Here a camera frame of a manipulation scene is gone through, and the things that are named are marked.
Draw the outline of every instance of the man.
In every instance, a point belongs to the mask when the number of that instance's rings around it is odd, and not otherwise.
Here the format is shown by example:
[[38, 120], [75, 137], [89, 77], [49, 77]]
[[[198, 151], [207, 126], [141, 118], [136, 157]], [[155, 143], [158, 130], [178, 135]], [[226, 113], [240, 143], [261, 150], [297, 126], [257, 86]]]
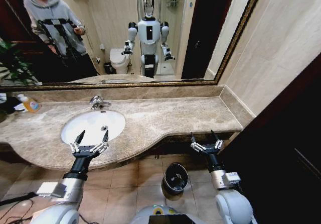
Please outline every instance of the man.
[[[79, 37], [85, 34], [85, 28], [63, 0], [24, 0], [24, 5], [31, 19], [32, 31], [48, 45], [54, 54], [64, 59], [65, 74], [68, 74], [66, 81], [97, 75], [82, 39]], [[70, 20], [61, 24], [65, 39], [57, 27], [41, 23], [59, 24], [57, 19]], [[66, 40], [76, 52], [73, 51], [70, 54], [70, 51], [66, 51], [67, 48], [71, 49]]]

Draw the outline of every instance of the faucet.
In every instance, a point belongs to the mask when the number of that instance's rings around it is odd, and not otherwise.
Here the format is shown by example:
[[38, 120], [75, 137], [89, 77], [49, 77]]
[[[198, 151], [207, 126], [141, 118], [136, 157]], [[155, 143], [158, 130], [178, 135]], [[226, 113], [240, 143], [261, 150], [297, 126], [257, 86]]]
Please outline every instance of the faucet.
[[92, 110], [96, 110], [97, 108], [109, 107], [111, 103], [104, 101], [101, 96], [94, 96], [91, 98], [90, 104], [93, 106], [91, 107]]

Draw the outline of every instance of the mirror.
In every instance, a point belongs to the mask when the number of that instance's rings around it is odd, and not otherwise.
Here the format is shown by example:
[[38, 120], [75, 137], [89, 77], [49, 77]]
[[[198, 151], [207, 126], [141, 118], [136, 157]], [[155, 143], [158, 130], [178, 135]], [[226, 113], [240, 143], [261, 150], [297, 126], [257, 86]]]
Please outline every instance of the mirror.
[[[241, 34], [233, 35], [243, 27], [238, 19], [253, 6], [247, 0], [0, 0], [0, 87], [217, 83], [232, 54], [225, 54], [233, 48], [227, 43]], [[232, 15], [231, 7], [239, 13]]]

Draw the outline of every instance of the hand soap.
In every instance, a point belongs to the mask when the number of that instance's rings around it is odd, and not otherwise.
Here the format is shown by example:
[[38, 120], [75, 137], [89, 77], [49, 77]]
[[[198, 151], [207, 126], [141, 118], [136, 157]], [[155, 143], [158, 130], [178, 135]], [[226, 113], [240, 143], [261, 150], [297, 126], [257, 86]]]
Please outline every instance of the hand soap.
[[40, 109], [40, 105], [32, 98], [29, 98], [23, 94], [19, 94], [18, 99], [24, 104], [29, 112], [35, 113]]

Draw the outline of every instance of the humanoid robot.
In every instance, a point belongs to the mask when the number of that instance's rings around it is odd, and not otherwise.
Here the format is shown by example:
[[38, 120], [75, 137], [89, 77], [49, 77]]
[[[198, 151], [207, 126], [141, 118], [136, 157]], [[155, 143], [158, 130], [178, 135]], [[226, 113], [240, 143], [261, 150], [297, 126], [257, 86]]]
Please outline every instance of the humanoid robot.
[[128, 25], [128, 41], [125, 42], [123, 54], [133, 54], [135, 37], [138, 33], [141, 42], [141, 75], [154, 78], [157, 71], [159, 57], [156, 54], [158, 41], [161, 41], [161, 48], [164, 54], [164, 61], [175, 59], [170, 48], [166, 44], [169, 34], [169, 24], [160, 23], [153, 17], [154, 0], [142, 0], [145, 17], [138, 22], [131, 22]]

